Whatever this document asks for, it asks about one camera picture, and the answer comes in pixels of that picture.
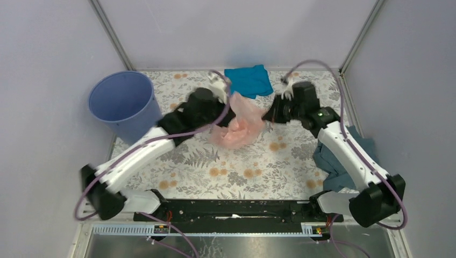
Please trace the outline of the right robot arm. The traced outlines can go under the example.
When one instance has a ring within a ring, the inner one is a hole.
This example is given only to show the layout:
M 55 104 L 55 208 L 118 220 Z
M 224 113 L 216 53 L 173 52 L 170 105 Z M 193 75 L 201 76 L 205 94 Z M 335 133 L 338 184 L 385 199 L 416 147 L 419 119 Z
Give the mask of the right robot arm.
M 299 121 L 336 157 L 358 190 L 356 194 L 325 190 L 311 196 L 308 207 L 311 219 L 322 221 L 330 214 L 339 214 L 352 217 L 362 227 L 370 227 L 382 226 L 382 220 L 401 213 L 401 224 L 388 228 L 405 228 L 408 212 L 403 204 L 404 178 L 391 175 L 366 153 L 348 133 L 343 115 L 320 105 L 311 82 L 293 83 L 284 93 L 275 95 L 263 120 L 277 124 Z

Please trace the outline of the blue plastic trash bin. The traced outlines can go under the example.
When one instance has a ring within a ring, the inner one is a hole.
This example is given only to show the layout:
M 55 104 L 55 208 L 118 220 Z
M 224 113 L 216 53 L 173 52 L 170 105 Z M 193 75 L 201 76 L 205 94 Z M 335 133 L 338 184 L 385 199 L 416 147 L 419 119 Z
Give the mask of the blue plastic trash bin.
M 88 108 L 128 145 L 163 117 L 152 81 L 137 71 L 117 72 L 99 81 L 89 94 Z

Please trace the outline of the pink plastic trash bag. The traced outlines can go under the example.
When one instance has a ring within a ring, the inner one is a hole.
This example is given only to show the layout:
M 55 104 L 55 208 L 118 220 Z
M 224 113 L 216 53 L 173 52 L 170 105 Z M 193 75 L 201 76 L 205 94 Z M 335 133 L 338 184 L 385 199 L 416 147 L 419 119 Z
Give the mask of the pink plastic trash bag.
M 254 143 L 265 126 L 262 116 L 266 110 L 237 92 L 230 97 L 230 108 L 234 118 L 228 119 L 227 126 L 214 126 L 209 142 L 227 149 L 239 149 Z

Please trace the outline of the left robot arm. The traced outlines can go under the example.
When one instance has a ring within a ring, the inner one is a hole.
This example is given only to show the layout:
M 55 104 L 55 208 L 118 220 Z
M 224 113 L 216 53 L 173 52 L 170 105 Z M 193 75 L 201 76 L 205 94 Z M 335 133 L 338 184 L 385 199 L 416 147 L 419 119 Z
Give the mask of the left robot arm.
M 74 215 L 83 221 L 94 216 L 109 220 L 121 212 L 143 212 L 155 221 L 167 213 L 163 197 L 156 190 L 125 188 L 142 166 L 172 151 L 194 134 L 221 123 L 230 110 L 227 92 L 196 88 L 186 102 L 160 119 L 140 140 L 108 162 L 80 170 L 82 197 Z

